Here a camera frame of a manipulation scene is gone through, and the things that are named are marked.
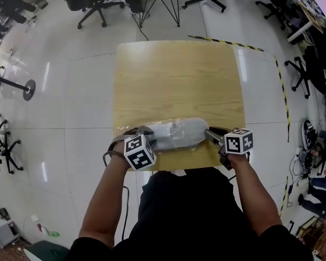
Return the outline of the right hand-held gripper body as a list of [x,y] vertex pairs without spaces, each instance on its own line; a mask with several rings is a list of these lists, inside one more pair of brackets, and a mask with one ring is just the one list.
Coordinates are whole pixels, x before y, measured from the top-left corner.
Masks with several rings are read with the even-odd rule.
[[216,145],[220,147],[218,154],[220,155],[221,164],[231,170],[231,163],[228,159],[229,154],[246,155],[249,160],[250,151],[253,149],[253,132],[249,129],[241,128],[232,132],[221,135]]

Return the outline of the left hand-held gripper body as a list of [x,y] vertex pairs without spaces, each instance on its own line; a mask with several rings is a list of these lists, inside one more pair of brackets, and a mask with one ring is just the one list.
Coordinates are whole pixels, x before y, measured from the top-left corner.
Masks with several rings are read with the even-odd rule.
[[134,171],[142,171],[156,163],[156,155],[153,151],[156,139],[154,134],[137,136],[136,130],[130,129],[122,135],[114,137],[110,144],[110,154],[114,152],[115,146],[123,141],[123,153],[116,153],[116,155],[124,158]]

